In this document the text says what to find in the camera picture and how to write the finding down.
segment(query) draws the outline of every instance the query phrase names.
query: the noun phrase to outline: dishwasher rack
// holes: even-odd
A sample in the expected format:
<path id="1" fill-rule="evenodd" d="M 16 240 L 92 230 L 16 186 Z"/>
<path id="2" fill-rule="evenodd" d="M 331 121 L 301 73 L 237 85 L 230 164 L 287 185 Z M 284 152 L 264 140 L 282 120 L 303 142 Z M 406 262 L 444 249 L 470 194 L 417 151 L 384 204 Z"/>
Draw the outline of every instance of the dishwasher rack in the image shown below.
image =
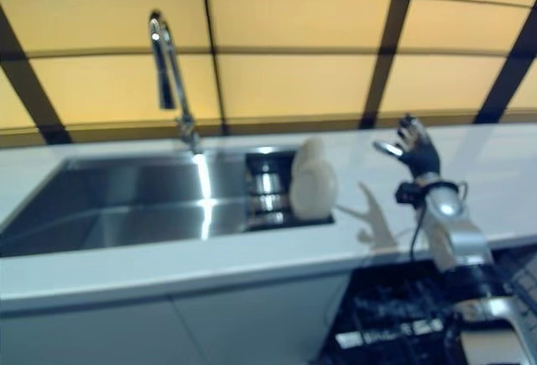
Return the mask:
<path id="1" fill-rule="evenodd" d="M 537 245 L 495 253 L 537 344 Z M 453 313 L 432 262 L 356 270 L 315 365 L 452 365 Z"/>

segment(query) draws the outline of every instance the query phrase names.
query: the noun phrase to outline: faucet spout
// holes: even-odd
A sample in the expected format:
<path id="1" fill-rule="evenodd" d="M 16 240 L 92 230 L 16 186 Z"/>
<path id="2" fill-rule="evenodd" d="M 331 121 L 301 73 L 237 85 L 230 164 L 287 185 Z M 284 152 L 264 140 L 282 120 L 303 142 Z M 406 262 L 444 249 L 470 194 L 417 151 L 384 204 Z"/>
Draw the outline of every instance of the faucet spout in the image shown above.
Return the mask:
<path id="1" fill-rule="evenodd" d="M 196 131 L 196 120 L 186 99 L 185 88 L 181 80 L 177 51 L 171 31 L 162 13 L 154 10 L 149 16 L 149 37 L 153 55 L 157 65 L 157 77 L 159 82 L 159 102 L 162 109 L 176 109 L 174 92 L 170 84 L 169 73 L 171 72 L 175 84 L 175 94 L 181 107 L 181 117 L 176 119 L 180 131 L 180 138 L 189 144 L 194 154 L 201 152 L 199 146 L 200 136 Z"/>

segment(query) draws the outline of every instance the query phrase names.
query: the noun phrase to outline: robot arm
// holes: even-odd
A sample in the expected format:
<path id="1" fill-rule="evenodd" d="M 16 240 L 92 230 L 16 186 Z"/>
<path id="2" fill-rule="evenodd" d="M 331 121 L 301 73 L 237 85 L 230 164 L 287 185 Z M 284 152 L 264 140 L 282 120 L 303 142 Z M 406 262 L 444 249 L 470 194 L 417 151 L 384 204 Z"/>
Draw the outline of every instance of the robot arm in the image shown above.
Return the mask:
<path id="1" fill-rule="evenodd" d="M 397 133 L 398 143 L 373 145 L 410 169 L 413 182 L 402 183 L 395 196 L 398 203 L 415 208 L 453 310 L 462 324 L 507 321 L 524 351 L 524 363 L 537 365 L 537 346 L 516 309 L 510 288 L 497 273 L 487 240 L 472 222 L 458 186 L 441 178 L 440 157 L 425 127 L 407 115 L 399 122 Z"/>
<path id="2" fill-rule="evenodd" d="M 492 263 L 487 240 L 470 219 L 458 186 L 441 178 L 440 157 L 425 127 L 407 115 L 400 120 L 397 133 L 396 144 L 373 145 L 409 167 L 414 182 L 401 184 L 396 197 L 399 203 L 414 206 L 438 269 Z"/>

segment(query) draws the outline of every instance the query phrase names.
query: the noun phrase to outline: sink basin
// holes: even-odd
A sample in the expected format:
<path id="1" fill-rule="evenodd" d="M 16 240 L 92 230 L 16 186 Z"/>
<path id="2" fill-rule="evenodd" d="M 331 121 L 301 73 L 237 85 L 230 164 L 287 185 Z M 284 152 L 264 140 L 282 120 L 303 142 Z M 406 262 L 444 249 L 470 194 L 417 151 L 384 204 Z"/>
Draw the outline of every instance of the sink basin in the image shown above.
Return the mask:
<path id="1" fill-rule="evenodd" d="M 279 163 L 279 176 L 288 188 L 294 152 L 259 150 L 67 159 L 19 214 L 0 227 L 0 256 L 265 229 L 250 209 L 248 162 L 261 157 Z M 272 228 L 304 225 L 290 210 L 270 214 L 281 220 L 269 224 Z"/>

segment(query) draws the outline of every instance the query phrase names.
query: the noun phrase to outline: black frame strip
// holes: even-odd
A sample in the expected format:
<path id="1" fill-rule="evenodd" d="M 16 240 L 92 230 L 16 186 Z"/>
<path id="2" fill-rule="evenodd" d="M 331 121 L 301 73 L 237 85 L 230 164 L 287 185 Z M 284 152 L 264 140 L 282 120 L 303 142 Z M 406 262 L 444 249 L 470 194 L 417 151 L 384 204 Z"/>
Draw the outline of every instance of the black frame strip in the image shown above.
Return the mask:
<path id="1" fill-rule="evenodd" d="M 378 109 L 383 99 L 384 89 L 388 83 L 389 72 L 392 69 L 409 4 L 410 0 L 391 0 L 389 4 L 388 17 L 386 18 L 377 62 L 375 63 L 371 86 L 369 87 L 368 99 L 363 109 L 362 119 L 358 124 L 359 129 L 375 127 Z"/>
<path id="2" fill-rule="evenodd" d="M 229 127 L 227 126 L 226 109 L 224 107 L 224 99 L 222 96 L 222 84 L 220 82 L 220 70 L 218 67 L 218 58 L 216 57 L 216 43 L 214 28 L 212 27 L 211 20 L 211 2 L 210 0 L 203 0 L 205 4 L 205 14 L 207 18 L 207 30 L 209 32 L 209 43 L 211 46 L 212 56 L 212 69 L 215 71 L 215 83 L 216 94 L 218 96 L 218 107 L 220 109 L 220 118 L 222 120 L 222 135 L 227 136 L 229 134 Z"/>
<path id="3" fill-rule="evenodd" d="M 50 103 L 0 5 L 0 55 L 4 54 L 20 57 L 17 60 L 2 58 L 0 66 L 46 143 L 71 143 L 70 135 Z"/>
<path id="4" fill-rule="evenodd" d="M 498 123 L 537 56 L 537 0 L 473 123 Z"/>

